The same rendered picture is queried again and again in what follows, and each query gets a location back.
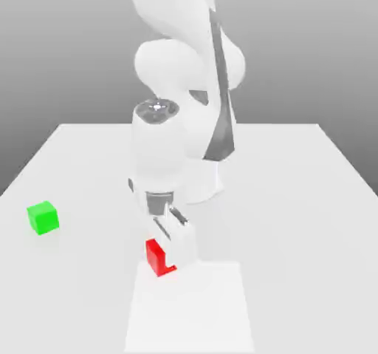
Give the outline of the small green cube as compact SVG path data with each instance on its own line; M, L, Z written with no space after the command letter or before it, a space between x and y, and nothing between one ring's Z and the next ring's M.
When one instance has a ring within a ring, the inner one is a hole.
M27 207L30 225L37 235L46 234L59 228L58 212L49 201Z

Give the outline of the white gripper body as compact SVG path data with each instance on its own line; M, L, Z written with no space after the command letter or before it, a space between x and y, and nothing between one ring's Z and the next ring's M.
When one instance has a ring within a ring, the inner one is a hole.
M196 232L189 223L176 217L154 217L155 240L165 252L166 265L186 267L196 261Z

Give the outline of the small red cube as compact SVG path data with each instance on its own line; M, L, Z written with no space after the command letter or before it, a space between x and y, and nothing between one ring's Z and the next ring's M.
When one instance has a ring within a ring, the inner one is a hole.
M155 239L149 239L145 242L146 258L153 272L158 276L164 276L167 273L177 269L175 265L166 265L166 256L164 250L160 247Z

